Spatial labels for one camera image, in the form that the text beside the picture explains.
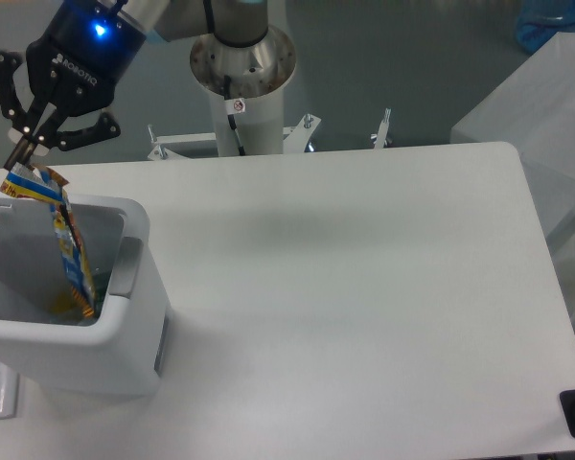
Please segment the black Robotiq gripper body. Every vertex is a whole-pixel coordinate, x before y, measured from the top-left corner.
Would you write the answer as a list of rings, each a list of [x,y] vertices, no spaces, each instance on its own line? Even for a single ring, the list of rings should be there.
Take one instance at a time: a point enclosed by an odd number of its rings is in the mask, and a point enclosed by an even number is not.
[[[137,1],[64,1],[26,50],[33,94],[63,108],[80,88],[82,101],[71,117],[109,106],[146,38],[138,6]]]

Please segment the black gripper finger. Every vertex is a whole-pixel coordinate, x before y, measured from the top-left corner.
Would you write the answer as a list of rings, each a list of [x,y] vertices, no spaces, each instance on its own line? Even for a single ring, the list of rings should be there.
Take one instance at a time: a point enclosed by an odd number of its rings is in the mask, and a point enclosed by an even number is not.
[[[57,144],[56,112],[42,125],[40,119],[56,92],[58,71],[49,67],[40,71],[37,80],[31,79],[31,83],[40,82],[40,86],[34,93],[30,107],[24,109],[14,84],[15,71],[24,62],[22,53],[0,50],[0,108],[2,115],[11,121],[11,129],[19,134],[4,169],[12,169],[16,164],[28,165],[36,150],[49,150]]]
[[[104,109],[92,126],[61,130],[60,127],[65,121],[66,117],[55,110],[33,135],[29,155],[44,156],[51,149],[77,150],[117,138],[121,134],[116,118]]]

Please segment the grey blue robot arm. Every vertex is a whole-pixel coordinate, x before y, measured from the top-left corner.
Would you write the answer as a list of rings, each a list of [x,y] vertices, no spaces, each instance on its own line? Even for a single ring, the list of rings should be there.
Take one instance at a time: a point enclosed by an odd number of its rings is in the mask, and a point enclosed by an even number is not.
[[[151,32],[166,41],[210,34],[230,48],[268,30],[265,1],[64,1],[24,52],[0,50],[0,108],[14,148],[6,171],[53,148],[116,138],[118,82]]]

